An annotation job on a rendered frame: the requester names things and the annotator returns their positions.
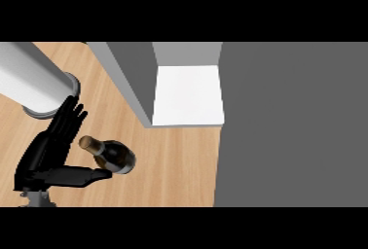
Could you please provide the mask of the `dark grey cabinet door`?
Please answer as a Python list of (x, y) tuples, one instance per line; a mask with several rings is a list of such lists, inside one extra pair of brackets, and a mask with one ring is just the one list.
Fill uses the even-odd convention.
[(219, 206), (368, 206), (368, 43), (228, 43)]

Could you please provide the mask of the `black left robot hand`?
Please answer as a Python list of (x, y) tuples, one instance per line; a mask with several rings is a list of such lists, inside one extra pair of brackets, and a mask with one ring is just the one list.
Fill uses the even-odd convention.
[(47, 129), (36, 135), (27, 147), (15, 173), (16, 191), (46, 191), (52, 186), (84, 188), (112, 177), (106, 169), (65, 165), (86, 116), (78, 97), (70, 95)]

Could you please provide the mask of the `grey open cabinet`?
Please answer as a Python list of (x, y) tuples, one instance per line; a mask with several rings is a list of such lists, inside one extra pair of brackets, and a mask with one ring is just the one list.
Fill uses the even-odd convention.
[(225, 123), (220, 42), (87, 45), (146, 128)]

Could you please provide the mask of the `dark wine bottle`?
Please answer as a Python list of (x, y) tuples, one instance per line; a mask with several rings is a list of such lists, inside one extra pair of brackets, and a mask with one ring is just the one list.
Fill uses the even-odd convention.
[(78, 140), (78, 146), (92, 153), (96, 164), (102, 169), (115, 174), (132, 172), (136, 164), (135, 153), (120, 141), (99, 141), (86, 135)]

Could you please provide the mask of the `white paper towel roll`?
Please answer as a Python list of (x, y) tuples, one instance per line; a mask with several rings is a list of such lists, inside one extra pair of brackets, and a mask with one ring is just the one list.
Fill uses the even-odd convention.
[(55, 117), (70, 95), (80, 95), (78, 78), (56, 66), (33, 42), (0, 42), (0, 93), (40, 120)]

